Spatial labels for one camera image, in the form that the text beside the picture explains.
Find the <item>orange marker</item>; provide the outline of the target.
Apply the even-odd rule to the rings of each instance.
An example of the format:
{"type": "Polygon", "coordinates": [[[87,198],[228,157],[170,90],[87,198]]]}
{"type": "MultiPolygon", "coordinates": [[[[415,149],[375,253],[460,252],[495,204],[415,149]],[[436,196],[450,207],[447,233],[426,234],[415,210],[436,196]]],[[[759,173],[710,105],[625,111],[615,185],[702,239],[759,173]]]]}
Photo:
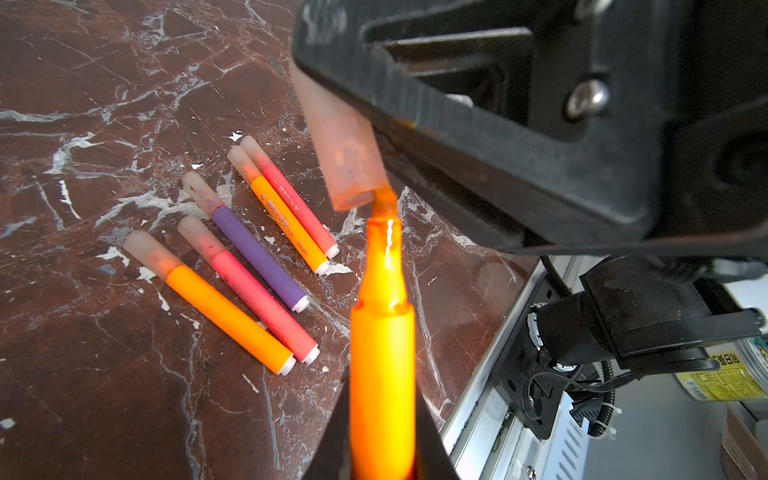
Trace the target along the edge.
{"type": "Polygon", "coordinates": [[[293,354],[189,267],[176,266],[163,279],[272,373],[286,376],[291,372],[296,364],[293,354]]]}
{"type": "Polygon", "coordinates": [[[257,176],[250,188],[308,267],[317,275],[324,274],[329,260],[268,180],[257,176]]]}
{"type": "Polygon", "coordinates": [[[397,196],[374,192],[366,268],[351,310],[349,442],[354,479],[411,479],[416,440],[415,320],[397,196]]]}

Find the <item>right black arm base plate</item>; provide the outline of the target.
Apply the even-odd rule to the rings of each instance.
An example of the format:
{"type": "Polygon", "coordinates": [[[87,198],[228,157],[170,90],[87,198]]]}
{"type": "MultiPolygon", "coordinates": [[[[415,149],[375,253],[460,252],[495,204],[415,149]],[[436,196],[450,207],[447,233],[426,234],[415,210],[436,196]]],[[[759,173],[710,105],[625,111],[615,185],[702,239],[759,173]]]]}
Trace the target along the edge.
{"type": "Polygon", "coordinates": [[[492,370],[512,413],[540,440],[550,437],[563,394],[603,404],[590,426],[607,430],[617,389],[646,376],[719,370],[708,348],[759,337],[767,317],[742,307],[728,283],[766,275],[760,261],[706,257],[607,257],[573,292],[543,260],[546,275],[492,370]]]}

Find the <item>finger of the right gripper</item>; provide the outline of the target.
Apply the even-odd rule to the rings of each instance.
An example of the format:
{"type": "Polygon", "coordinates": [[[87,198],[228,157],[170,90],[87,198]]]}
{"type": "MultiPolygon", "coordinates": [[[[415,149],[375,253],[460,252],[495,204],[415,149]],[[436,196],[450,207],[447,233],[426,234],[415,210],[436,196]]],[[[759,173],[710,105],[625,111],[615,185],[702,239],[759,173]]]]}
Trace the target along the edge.
{"type": "Polygon", "coordinates": [[[613,250],[662,213],[677,1],[306,1],[298,67],[475,243],[613,250]]]}

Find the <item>translucent pen cap five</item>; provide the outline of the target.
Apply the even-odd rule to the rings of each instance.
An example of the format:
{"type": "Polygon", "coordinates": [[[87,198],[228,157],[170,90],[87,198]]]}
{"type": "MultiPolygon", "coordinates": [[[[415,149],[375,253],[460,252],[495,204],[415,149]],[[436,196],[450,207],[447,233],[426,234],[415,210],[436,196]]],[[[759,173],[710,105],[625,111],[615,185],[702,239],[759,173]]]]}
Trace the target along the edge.
{"type": "Polygon", "coordinates": [[[218,254],[226,251],[225,246],[197,217],[185,216],[178,223],[177,230],[209,264],[218,254]]]}

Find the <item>purple marker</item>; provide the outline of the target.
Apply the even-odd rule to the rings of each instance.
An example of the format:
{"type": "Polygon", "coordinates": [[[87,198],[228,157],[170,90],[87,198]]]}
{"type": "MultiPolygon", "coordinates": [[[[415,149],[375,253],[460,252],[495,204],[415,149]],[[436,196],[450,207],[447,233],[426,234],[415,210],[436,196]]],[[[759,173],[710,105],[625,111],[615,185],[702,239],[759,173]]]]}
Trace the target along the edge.
{"type": "Polygon", "coordinates": [[[308,295],[228,207],[215,208],[211,219],[291,311],[301,313],[309,306],[308,295]]]}

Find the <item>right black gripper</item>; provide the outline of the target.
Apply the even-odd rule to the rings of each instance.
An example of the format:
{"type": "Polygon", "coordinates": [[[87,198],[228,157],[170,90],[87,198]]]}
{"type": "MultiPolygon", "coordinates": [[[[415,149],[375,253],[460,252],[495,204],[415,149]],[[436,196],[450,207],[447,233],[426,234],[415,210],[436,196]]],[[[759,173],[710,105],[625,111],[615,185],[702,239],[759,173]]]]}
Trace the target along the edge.
{"type": "Polygon", "coordinates": [[[767,5],[538,1],[527,126],[556,157],[526,224],[672,278],[767,272],[767,5]]]}

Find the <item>pink marker group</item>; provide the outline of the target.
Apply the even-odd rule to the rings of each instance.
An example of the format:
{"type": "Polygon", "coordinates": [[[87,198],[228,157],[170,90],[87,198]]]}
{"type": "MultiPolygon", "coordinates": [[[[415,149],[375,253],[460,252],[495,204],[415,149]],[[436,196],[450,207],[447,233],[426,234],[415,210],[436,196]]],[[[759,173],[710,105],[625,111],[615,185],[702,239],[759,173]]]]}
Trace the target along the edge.
{"type": "Polygon", "coordinates": [[[229,251],[215,252],[206,261],[299,361],[309,365],[317,359],[318,343],[229,251]]]}

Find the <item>translucent pen cap three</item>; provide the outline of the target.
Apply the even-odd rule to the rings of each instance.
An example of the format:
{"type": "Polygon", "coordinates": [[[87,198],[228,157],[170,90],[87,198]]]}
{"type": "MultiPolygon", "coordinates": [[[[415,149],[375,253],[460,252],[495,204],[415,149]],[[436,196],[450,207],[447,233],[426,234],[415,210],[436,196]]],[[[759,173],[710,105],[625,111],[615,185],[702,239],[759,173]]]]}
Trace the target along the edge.
{"type": "Polygon", "coordinates": [[[235,145],[227,152],[227,159],[235,167],[243,180],[250,185],[262,173],[243,148],[235,145]]]}

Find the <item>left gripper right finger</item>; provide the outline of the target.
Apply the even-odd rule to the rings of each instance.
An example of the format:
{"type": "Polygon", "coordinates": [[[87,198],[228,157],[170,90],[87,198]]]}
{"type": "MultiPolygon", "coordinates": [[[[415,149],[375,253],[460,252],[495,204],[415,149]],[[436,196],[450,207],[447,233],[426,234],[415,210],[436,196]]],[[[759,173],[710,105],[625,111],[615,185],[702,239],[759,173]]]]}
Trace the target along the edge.
{"type": "Polygon", "coordinates": [[[458,480],[420,389],[416,390],[415,412],[415,478],[458,480]]]}

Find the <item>aluminium frame rail front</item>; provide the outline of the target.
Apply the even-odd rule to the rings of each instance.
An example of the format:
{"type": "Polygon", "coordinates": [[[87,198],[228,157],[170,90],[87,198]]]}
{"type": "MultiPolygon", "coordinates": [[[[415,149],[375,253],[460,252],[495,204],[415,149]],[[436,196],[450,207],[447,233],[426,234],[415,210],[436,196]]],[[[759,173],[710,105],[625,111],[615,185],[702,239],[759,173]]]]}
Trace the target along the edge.
{"type": "Polygon", "coordinates": [[[588,422],[570,415],[561,395],[549,438],[540,440],[518,419],[491,381],[492,369],[511,336],[525,325],[528,307],[546,297],[545,267],[537,265],[459,398],[440,436],[461,479],[582,479],[588,422]]]}

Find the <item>translucent pen cap six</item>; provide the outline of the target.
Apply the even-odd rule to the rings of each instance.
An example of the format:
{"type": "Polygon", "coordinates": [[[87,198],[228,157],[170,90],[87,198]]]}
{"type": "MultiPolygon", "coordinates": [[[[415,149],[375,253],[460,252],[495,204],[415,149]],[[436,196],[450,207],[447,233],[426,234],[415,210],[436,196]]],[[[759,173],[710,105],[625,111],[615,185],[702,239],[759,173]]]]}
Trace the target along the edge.
{"type": "Polygon", "coordinates": [[[246,152],[260,171],[273,164],[269,155],[252,136],[242,137],[239,146],[246,152]]]}

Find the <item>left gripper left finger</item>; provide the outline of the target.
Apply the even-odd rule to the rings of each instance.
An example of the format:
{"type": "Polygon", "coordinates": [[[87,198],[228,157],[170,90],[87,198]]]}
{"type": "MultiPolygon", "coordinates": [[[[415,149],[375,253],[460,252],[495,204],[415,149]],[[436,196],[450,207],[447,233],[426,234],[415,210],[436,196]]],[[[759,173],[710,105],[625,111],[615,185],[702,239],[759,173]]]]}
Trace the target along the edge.
{"type": "Polygon", "coordinates": [[[342,375],[340,395],[318,448],[303,475],[304,480],[350,480],[352,460],[349,445],[349,372],[342,375]]]}

